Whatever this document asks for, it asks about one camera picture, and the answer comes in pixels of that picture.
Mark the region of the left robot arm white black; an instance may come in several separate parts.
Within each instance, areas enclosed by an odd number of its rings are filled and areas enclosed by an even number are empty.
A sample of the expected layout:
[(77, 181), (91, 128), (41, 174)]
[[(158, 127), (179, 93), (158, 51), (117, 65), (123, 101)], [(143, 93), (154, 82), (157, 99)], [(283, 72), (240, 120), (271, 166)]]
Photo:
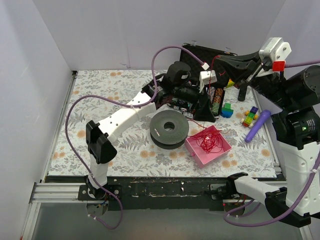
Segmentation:
[(175, 61), (166, 73), (153, 75), (153, 79), (122, 108), (99, 122), (86, 124), (86, 143), (90, 154), (90, 170), (86, 180), (89, 194), (95, 200), (106, 196), (108, 164), (117, 155), (113, 146), (117, 138), (142, 117), (156, 112), (163, 105), (178, 99), (191, 104), (194, 120), (215, 122), (211, 112), (210, 97), (205, 89), (215, 83), (216, 73), (203, 64), (199, 77), (191, 77), (191, 68), (184, 62)]

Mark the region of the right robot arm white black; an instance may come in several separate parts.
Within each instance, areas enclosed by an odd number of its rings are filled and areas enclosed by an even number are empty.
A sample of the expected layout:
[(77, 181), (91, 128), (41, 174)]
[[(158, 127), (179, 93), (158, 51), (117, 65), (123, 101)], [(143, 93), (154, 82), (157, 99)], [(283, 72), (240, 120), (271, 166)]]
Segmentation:
[(237, 88), (249, 86), (281, 109), (271, 119), (283, 152), (286, 186), (272, 186), (240, 172), (215, 191), (232, 199), (245, 195), (263, 204), (271, 216), (267, 225), (282, 222), (301, 228), (320, 216), (320, 117), (314, 110), (320, 102), (320, 62), (300, 66), (300, 72), (285, 78), (284, 60), (257, 52), (221, 55), (212, 62), (218, 83), (232, 80)]

